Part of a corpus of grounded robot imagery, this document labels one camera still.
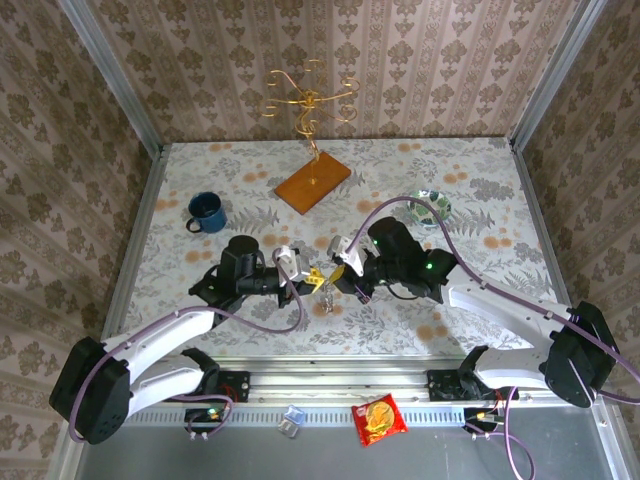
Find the green leaf pattern bowl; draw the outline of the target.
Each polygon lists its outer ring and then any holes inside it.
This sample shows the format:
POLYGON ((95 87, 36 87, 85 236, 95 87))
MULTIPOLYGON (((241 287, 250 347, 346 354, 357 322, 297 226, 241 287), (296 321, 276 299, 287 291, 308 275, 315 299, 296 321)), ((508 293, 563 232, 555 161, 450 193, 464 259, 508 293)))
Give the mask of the green leaf pattern bowl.
POLYGON ((420 189, 410 193, 412 198, 417 198, 428 204, 430 208, 416 202, 408 202, 407 208, 410 217, 417 223, 425 227, 435 227, 439 223, 434 216, 434 210, 442 221, 451 215, 452 204, 449 198, 442 192, 432 189, 420 189))

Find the dark blue enamel mug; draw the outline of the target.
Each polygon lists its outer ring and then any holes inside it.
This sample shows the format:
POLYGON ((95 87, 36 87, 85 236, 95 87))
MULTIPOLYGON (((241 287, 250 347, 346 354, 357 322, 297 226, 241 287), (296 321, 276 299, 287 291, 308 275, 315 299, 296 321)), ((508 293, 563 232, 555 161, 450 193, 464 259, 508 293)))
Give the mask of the dark blue enamel mug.
POLYGON ((188 213, 190 218, 185 227, 191 233, 213 234, 227 224, 221 198, 213 192, 196 194, 189 202, 188 213))

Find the floral patterned tablecloth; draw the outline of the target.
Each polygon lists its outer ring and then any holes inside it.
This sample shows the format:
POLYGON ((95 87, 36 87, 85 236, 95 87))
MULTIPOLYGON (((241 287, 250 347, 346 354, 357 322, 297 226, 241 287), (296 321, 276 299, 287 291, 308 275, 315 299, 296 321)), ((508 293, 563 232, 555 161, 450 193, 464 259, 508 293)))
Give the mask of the floral patterned tablecloth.
MULTIPOLYGON (((274 189, 308 158, 301 141, 183 143, 171 147, 146 238, 126 321, 120 332, 192 306, 189 289, 215 265, 229 239, 247 234, 262 251, 289 245, 324 274, 333 269, 327 248, 336 235, 352 236, 369 214, 406 223, 426 248, 456 248, 472 267, 541 299, 553 299, 532 215, 514 157, 501 138, 323 141, 321 148, 351 175, 304 215, 274 189), (438 190, 451 215, 425 227, 407 203, 410 193, 438 190), (213 234, 191 233, 188 205, 198 193, 222 201, 227 224, 213 234)), ((515 334, 461 309, 410 300, 402 287, 380 288, 368 304, 333 290, 326 314, 319 292, 304 309, 279 308, 253 297, 240 309, 246 326, 229 320, 193 340, 214 358, 224 356, 444 355, 473 347, 520 348, 515 334)))

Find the small clear plastic case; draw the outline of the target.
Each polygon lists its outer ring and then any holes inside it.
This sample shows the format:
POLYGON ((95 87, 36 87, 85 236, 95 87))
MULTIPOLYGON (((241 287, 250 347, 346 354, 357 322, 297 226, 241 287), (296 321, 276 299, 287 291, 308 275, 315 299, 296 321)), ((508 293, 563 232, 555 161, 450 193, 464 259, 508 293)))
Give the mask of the small clear plastic case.
POLYGON ((305 422, 305 412, 297 406, 289 405, 280 423, 278 431, 289 439, 293 439, 298 434, 300 427, 305 422))

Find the red snack packet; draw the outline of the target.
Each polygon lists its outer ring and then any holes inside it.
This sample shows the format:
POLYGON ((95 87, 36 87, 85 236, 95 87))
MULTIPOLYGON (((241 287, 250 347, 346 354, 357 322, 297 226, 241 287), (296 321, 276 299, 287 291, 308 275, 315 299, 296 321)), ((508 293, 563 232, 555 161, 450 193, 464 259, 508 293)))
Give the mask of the red snack packet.
POLYGON ((351 413, 363 447, 409 430, 391 394, 363 405, 352 406, 351 413))

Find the small black controller board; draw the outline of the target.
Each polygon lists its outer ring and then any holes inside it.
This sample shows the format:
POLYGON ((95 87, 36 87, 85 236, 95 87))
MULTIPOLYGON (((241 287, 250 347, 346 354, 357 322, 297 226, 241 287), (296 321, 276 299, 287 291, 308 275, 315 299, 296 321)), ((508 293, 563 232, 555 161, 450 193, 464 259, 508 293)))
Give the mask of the small black controller board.
POLYGON ((185 430, 193 438, 211 436, 225 425, 230 414, 230 407, 187 409, 184 416, 185 430))
POLYGON ((465 408, 463 413, 463 428, 469 433, 492 433, 504 425, 504 418, 491 409, 465 408))

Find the aluminium mounting rail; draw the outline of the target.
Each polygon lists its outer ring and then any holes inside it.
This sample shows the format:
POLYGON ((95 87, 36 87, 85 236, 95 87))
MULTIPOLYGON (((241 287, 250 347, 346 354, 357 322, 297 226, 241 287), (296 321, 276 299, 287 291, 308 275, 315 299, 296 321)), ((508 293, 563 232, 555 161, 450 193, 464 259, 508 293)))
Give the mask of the aluminium mounting rail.
POLYGON ((250 393, 242 405, 346 406, 393 394, 400 402, 429 402, 428 370, 458 369, 458 358, 317 357, 238 358, 214 361, 206 355, 176 355, 146 369, 110 359, 96 372, 84 367, 70 375, 81 407, 134 413, 195 388, 198 372, 250 373, 250 393))

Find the aluminium table edge rail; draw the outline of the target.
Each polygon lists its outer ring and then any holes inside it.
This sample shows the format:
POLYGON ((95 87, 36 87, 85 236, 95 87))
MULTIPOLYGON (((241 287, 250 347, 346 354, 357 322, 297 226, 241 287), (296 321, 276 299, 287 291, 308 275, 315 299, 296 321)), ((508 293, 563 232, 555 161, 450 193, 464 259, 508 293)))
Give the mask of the aluminium table edge rail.
POLYGON ((521 150, 516 146, 511 146, 511 151, 514 156, 514 162, 521 180, 523 192, 532 215, 534 227, 540 241, 541 250, 547 265, 554 292, 556 293, 558 300, 561 300, 563 303, 570 304, 571 299, 562 276, 551 237, 547 230, 544 216, 542 214, 526 162, 521 150))
POLYGON ((147 182, 141 197, 139 208, 123 263, 118 275, 111 303, 106 315, 101 339, 106 340, 119 334, 125 324, 139 266, 146 243, 147 234, 153 217, 156 201, 161 189, 171 144, 163 145, 158 156, 152 162, 147 182))

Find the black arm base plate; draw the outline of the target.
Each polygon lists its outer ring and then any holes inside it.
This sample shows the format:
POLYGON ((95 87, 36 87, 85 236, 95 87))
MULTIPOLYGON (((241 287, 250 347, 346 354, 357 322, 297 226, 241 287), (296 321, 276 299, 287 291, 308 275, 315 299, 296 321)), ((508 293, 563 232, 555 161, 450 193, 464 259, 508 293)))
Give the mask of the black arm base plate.
POLYGON ((427 389, 431 401, 478 400, 481 390, 475 380, 457 369, 428 370, 427 389))
POLYGON ((195 388, 188 392, 176 393, 164 402, 176 401, 180 397, 224 395, 233 402, 246 403, 249 398, 251 378, 247 371, 221 371, 213 374, 198 372, 195 388))

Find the aluminium frame post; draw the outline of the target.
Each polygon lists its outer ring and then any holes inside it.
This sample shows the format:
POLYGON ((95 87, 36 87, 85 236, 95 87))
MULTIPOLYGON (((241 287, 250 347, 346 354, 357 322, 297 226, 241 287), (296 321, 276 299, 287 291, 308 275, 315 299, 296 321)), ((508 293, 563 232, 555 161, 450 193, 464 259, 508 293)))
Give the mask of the aluminium frame post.
POLYGON ((87 1, 59 0, 59 3, 138 139, 150 157, 156 160, 161 154, 163 142, 87 1))
POLYGON ((608 0, 580 0, 511 136, 522 151, 569 73, 608 0))

